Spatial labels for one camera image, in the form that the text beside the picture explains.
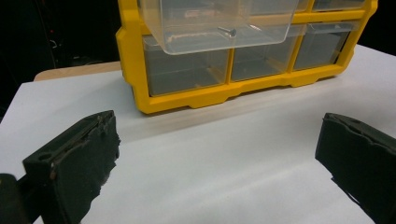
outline white table surface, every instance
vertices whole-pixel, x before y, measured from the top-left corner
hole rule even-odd
[[[395,88],[396,57],[362,46],[339,77],[155,116],[121,71],[25,83],[0,124],[0,171],[22,177],[25,157],[113,109],[120,158],[82,223],[373,223],[314,154],[326,112],[396,136]]]

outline yellow plastic frame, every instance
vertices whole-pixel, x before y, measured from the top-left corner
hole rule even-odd
[[[150,31],[139,15],[137,0],[119,0],[122,26],[117,32],[120,62],[124,79],[133,87],[134,100],[137,108],[144,113],[154,113],[182,106],[198,108],[221,104],[228,98],[243,92],[256,91],[275,86],[299,87],[315,83],[321,78],[332,77],[342,73],[348,66],[355,45],[358,43],[367,21],[375,13],[378,0],[366,0],[363,8],[314,12],[311,10],[314,0],[309,0],[307,10],[296,12],[292,24],[305,24],[323,21],[358,21],[359,28],[352,31],[339,54],[335,64],[300,71],[292,71],[303,37],[297,39],[296,47],[291,54],[290,64],[286,73],[249,79],[231,81],[233,66],[233,49],[229,49],[228,72],[223,85],[198,90],[169,93],[151,97],[146,75],[145,56],[142,35],[150,35]]]

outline yellow storage organizer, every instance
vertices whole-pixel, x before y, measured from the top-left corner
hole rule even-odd
[[[377,0],[119,0],[123,76],[144,113],[343,72]]]

